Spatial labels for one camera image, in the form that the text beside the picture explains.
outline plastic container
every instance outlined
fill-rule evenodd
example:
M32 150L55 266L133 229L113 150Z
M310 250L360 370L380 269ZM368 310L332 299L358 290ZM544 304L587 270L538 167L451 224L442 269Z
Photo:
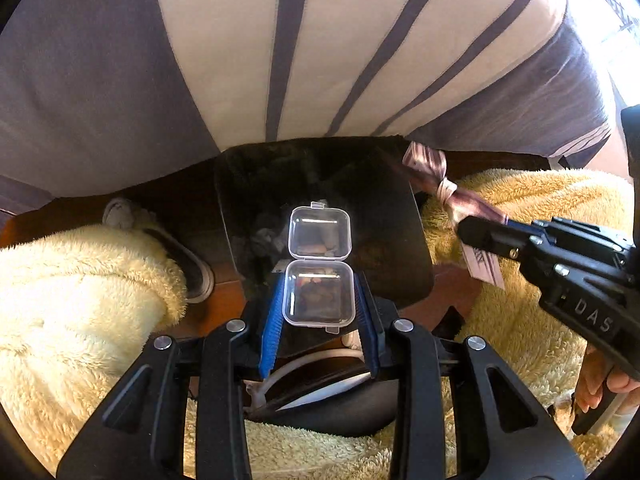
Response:
M321 202L295 208L289 252L295 260L285 270L284 319L339 333L356 313L353 271L342 261L351 253L349 215Z

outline ribbon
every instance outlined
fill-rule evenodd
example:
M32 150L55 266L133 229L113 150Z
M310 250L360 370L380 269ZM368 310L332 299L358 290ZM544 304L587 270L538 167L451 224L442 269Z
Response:
M402 158L412 168L411 180L436 197L447 211L454 228L467 216L478 216L506 223L507 215L473 191L458 187L447 177L447 159L443 152L412 142Z

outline shoe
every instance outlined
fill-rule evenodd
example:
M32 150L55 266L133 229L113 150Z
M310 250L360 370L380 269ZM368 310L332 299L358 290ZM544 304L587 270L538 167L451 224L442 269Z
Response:
M184 273L187 303L200 303L213 292L216 280L211 267L166 232L155 213L126 198L114 198L104 209L102 224L123 230L141 230L158 240Z

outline yellow fluffy blanket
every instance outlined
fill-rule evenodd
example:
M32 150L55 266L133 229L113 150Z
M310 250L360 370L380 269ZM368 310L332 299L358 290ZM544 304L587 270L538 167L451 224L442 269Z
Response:
M556 215L628 233L632 228L633 190L608 174L492 170L459 184L519 221ZM428 203L423 218L434 262L461 262L446 214ZM482 286L460 338L484 336L540 402L558 403L575 387L584 341L537 306L538 292L516 264L500 266L506 290ZM103 226L2 250L0 269L0 402L54 473L150 333L180 319L184 279L152 238ZM184 465L192 477L194 422L190 401ZM372 480L388 474L393 428L372 438L343 438L248 422L246 433L254 478ZM605 428L572 442L592 469L614 441ZM450 474L454 453L447 413Z

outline blue bristle pad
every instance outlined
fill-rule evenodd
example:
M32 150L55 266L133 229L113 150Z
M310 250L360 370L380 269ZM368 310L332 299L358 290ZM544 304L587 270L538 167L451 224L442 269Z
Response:
M267 322L264 324L262 331L262 344L260 345L260 364L258 371L260 377L267 378L276 364L278 355L278 345L280 344L280 333L282 332L282 323L284 317L282 315L282 301L284 300L284 272L280 274L278 283L276 284L271 304L269 305L269 313Z
M378 348L378 336L373 328L373 322L369 317L364 292L362 291L360 280L357 276L353 277L353 285L355 286L356 320L358 321L358 333L360 334L362 354L364 355L364 361L369 367L371 375L375 377L380 368L376 351Z

